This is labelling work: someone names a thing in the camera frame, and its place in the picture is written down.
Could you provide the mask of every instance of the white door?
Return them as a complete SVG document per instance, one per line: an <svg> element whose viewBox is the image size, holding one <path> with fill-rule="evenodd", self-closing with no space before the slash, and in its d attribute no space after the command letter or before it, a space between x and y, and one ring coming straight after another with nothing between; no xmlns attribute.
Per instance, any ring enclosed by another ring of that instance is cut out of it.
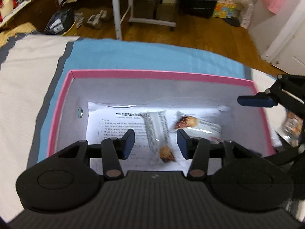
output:
<svg viewBox="0 0 305 229"><path fill-rule="evenodd" d="M292 75L305 75L305 23L272 62L275 67Z"/></svg>

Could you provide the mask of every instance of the door frame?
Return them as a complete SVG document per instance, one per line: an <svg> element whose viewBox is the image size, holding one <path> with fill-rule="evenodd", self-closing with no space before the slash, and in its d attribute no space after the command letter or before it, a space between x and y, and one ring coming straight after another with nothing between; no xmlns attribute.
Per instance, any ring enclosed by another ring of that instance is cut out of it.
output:
<svg viewBox="0 0 305 229"><path fill-rule="evenodd" d="M300 0L289 20L282 28L270 47L260 56L268 63L272 63L285 48L294 34L305 21L305 0Z"/></svg>

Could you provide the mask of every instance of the snack bag on bed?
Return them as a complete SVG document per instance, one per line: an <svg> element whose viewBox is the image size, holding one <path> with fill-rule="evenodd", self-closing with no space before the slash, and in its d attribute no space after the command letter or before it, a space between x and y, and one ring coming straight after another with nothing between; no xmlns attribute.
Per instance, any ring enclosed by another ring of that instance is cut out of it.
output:
<svg viewBox="0 0 305 229"><path fill-rule="evenodd" d="M211 143L218 144L222 141L222 128L220 125L208 122L177 112L177 121L174 130L183 129L190 137L200 137L208 139Z"/></svg>
<svg viewBox="0 0 305 229"><path fill-rule="evenodd" d="M144 118L148 145L155 154L154 162L175 161L168 133L166 111L140 113Z"/></svg>

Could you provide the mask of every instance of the ribbed black surface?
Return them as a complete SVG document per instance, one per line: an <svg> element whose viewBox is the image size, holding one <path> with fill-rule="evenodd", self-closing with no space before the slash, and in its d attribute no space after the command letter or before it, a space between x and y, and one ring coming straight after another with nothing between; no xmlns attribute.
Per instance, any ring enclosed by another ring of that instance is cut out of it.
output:
<svg viewBox="0 0 305 229"><path fill-rule="evenodd" d="M187 181L181 172L130 171L106 182L97 197L60 214L22 212L11 223L23 229L290 229L300 223L284 210L243 213L218 202L204 183Z"/></svg>

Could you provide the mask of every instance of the wooden floor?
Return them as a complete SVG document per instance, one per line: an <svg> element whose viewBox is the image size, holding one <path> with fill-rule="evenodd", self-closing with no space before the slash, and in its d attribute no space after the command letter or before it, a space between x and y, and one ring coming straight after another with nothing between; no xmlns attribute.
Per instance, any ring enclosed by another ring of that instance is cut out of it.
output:
<svg viewBox="0 0 305 229"><path fill-rule="evenodd" d="M151 18L154 3L151 0L137 1L135 0L135 17ZM121 13L125 12L127 3L127 0L121 0ZM111 14L111 0L94 2L93 6L80 2L75 7L85 16L96 14L101 8L106 8ZM260 59L246 29L230 26L220 18L204 19L190 15L179 15L174 6L161 4L157 18L173 19L177 23L175 30L170 31L170 28L166 26L139 23L129 25L129 15L126 17L122 23L123 40L197 48L223 55L273 76L284 73ZM82 25L77 33L82 37L115 39L114 22L105 23L100 30L89 29Z"/></svg>

